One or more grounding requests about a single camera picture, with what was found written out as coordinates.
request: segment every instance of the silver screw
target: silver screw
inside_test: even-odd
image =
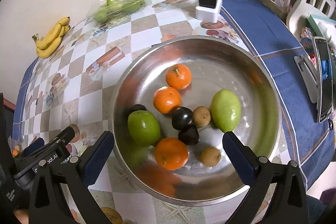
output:
[[[297,167],[297,162],[296,162],[296,161],[291,160],[290,163],[291,163],[291,166],[293,166],[293,167]]]
[[[40,160],[39,161],[39,166],[44,167],[47,164],[46,160]]]
[[[77,156],[71,157],[71,158],[70,158],[70,162],[71,162],[72,164],[75,164],[76,162],[78,162],[78,157],[77,157]]]
[[[268,159],[265,156],[261,156],[259,157],[259,161],[265,164],[266,162],[268,162]]]

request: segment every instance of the printed starfish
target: printed starfish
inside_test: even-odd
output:
[[[167,215],[165,218],[171,218],[173,216],[176,215],[180,215],[184,221],[186,221],[187,223],[190,223],[189,219],[187,218],[187,216],[185,215],[185,212],[190,208],[190,207],[185,207],[185,206],[179,206],[179,205],[173,205],[173,204],[169,204],[166,202],[163,202],[164,205],[166,205],[169,209],[172,209],[173,211]]]
[[[125,172],[120,169],[118,166],[116,165],[113,165],[114,166],[114,169],[119,173],[120,177],[119,177],[119,182],[122,182],[124,180],[126,180],[132,188],[136,189],[136,186],[135,184],[129,179],[129,177],[125,174]]]
[[[75,111],[74,111],[73,109],[71,109],[71,110],[67,110],[66,108],[64,109],[64,111],[65,111],[65,113],[66,113],[66,115],[65,115],[65,120],[66,120],[67,118],[69,118],[70,122],[72,122],[72,114],[74,114]]]

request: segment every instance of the white plastic chair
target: white plastic chair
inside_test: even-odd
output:
[[[335,0],[296,0],[288,13],[286,25],[290,32],[300,40],[302,28],[310,15],[331,17],[335,10]]]

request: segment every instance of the small brown fruit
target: small brown fruit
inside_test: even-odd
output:
[[[201,154],[199,161],[205,166],[213,167],[216,166],[221,160],[221,152],[214,147],[207,147]]]
[[[197,126],[205,127],[211,121],[211,114],[209,108],[199,106],[193,111],[193,119]]]

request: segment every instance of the tablecloth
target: tablecloth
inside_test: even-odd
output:
[[[293,61],[303,52],[280,19],[258,0],[223,0],[219,24],[202,28],[194,18],[198,0],[146,0],[146,7],[118,22],[96,26],[87,18],[74,26],[48,59],[36,59],[22,80],[14,115],[13,138],[26,147],[45,142],[71,123],[81,134],[68,145],[80,155],[108,129],[111,94],[123,71],[151,46],[183,35],[210,35],[250,52],[270,73],[282,103],[283,129],[273,162],[300,161],[306,186],[331,159],[334,134],[314,122],[305,86]],[[111,56],[108,63],[102,56]],[[260,209],[265,212],[274,187]],[[112,154],[90,191],[102,207],[116,208],[140,223],[222,223],[244,195],[207,207],[182,207],[160,201],[126,176]],[[66,191],[70,208],[80,214]]]

